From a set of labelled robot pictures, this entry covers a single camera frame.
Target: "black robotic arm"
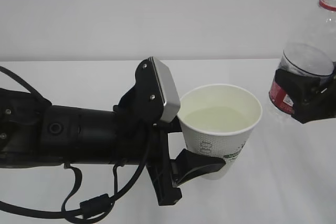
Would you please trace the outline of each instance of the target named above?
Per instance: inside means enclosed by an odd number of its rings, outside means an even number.
[[[34,218],[95,223],[127,193],[146,167],[160,206],[182,197],[178,186],[197,176],[216,172],[225,162],[183,149],[170,159],[168,134],[180,132],[180,100],[167,66],[151,57],[135,72],[135,85],[113,111],[52,105],[27,82],[8,69],[0,71],[29,93],[0,89],[0,167],[30,168],[64,164],[75,174],[73,190],[60,212],[38,211],[0,201],[0,210]],[[66,211],[67,200],[79,189],[82,174],[71,164],[114,164],[114,195],[83,201]],[[133,177],[118,190],[117,167],[138,165]]]

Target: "white table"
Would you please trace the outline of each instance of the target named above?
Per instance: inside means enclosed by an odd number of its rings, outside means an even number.
[[[1,62],[57,105],[111,110],[134,84],[139,61]],[[231,83],[266,101],[278,60],[165,61],[179,95],[208,83]],[[0,87],[23,90],[4,75]],[[292,139],[279,142],[284,131],[270,132],[267,120],[254,130],[239,158],[220,180],[196,178],[181,186],[175,206],[159,207],[146,171],[117,201],[101,223],[334,223],[336,220],[336,143],[334,120],[301,126]],[[185,147],[181,133],[170,135],[174,158]],[[108,192],[112,166],[78,165],[83,171],[79,192],[68,209]],[[119,168],[120,187],[135,167]],[[73,173],[59,167],[0,170],[0,200],[19,206],[59,211],[73,185]],[[0,212],[1,223],[66,223]]]

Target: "white wall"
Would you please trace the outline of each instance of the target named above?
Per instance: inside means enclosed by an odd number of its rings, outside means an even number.
[[[278,58],[317,0],[0,0],[0,60]]]

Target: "bottle label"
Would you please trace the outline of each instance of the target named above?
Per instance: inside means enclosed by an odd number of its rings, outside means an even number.
[[[281,111],[287,114],[293,114],[293,101],[274,80],[269,91],[269,98],[272,103]]]

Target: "screw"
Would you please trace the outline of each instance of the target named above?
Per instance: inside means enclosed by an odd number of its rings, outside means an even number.
[[[1,133],[0,134],[0,139],[6,139],[7,138],[7,134],[6,133]]]

